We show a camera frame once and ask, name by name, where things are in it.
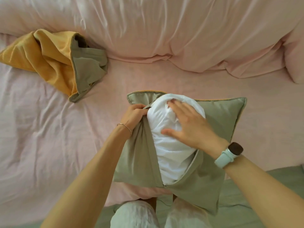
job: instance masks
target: pink bedding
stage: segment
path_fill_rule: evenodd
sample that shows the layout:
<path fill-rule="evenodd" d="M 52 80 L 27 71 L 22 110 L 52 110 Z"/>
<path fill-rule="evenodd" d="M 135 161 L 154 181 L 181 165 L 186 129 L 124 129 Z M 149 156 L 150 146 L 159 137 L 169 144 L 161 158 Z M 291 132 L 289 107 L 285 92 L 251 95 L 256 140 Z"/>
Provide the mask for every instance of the pink bedding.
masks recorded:
<path fill-rule="evenodd" d="M 304 0 L 0 0 L 0 33 L 76 31 L 122 61 L 304 83 Z"/>
<path fill-rule="evenodd" d="M 0 34 L 0 49 L 13 39 Z M 248 97 L 234 134 L 245 155 L 265 170 L 304 163 L 304 88 L 284 69 L 236 79 L 224 70 L 184 71 L 169 61 L 110 59 L 108 74 L 76 104 L 36 73 L 3 64 L 0 85 L 0 226 L 46 216 L 116 126 L 132 91 L 198 99 Z M 164 193 L 115 183 L 107 206 Z"/>

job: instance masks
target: person's right hand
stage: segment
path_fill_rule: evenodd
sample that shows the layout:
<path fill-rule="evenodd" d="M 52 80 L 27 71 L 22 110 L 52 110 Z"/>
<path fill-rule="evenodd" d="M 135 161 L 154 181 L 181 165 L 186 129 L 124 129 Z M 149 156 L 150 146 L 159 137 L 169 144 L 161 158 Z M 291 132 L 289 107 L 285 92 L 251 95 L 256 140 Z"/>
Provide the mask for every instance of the person's right hand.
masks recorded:
<path fill-rule="evenodd" d="M 215 134 L 207 120 L 189 104 L 172 99 L 168 101 L 168 106 L 176 114 L 182 130 L 163 129 L 162 134 L 176 138 L 192 148 L 203 150 L 214 159 L 229 146 L 228 141 Z"/>

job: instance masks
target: white pants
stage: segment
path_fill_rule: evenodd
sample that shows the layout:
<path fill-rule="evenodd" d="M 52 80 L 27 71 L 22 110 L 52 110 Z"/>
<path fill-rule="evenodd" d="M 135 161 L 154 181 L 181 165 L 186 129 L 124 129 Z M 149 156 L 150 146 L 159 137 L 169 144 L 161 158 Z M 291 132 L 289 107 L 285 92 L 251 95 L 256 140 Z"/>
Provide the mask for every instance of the white pants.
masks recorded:
<path fill-rule="evenodd" d="M 160 228 L 150 204 L 133 201 L 122 205 L 112 217 L 111 228 Z M 168 214 L 165 228 L 211 228 L 207 212 L 176 198 Z"/>

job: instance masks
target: person's left hand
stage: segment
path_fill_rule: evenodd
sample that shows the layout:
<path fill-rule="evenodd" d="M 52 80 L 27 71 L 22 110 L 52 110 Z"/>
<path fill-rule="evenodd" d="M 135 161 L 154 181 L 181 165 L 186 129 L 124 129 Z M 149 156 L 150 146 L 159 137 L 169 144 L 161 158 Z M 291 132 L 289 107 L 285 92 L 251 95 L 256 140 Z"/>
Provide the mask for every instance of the person's left hand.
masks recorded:
<path fill-rule="evenodd" d="M 143 115 L 147 115 L 148 113 L 148 109 L 143 109 L 144 107 L 146 106 L 143 104 L 131 105 L 127 109 L 127 112 L 124 114 L 120 123 L 125 124 L 131 131 L 133 131 Z"/>

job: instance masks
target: bracelet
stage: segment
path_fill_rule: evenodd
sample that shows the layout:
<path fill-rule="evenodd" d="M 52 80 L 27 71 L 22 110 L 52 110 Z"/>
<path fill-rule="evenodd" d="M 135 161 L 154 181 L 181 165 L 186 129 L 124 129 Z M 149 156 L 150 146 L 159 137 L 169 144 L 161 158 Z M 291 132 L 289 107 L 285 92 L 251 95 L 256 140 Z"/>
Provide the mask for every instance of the bracelet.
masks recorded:
<path fill-rule="evenodd" d="M 118 123 L 117 126 L 118 126 L 118 125 L 123 125 L 123 126 L 127 127 L 127 126 L 126 126 L 125 124 L 123 124 L 123 123 Z M 130 130 L 129 127 L 127 127 L 127 128 L 128 128 L 128 130 L 130 131 L 130 134 L 131 134 L 130 137 L 131 137 L 131 136 L 132 136 L 132 131 Z"/>

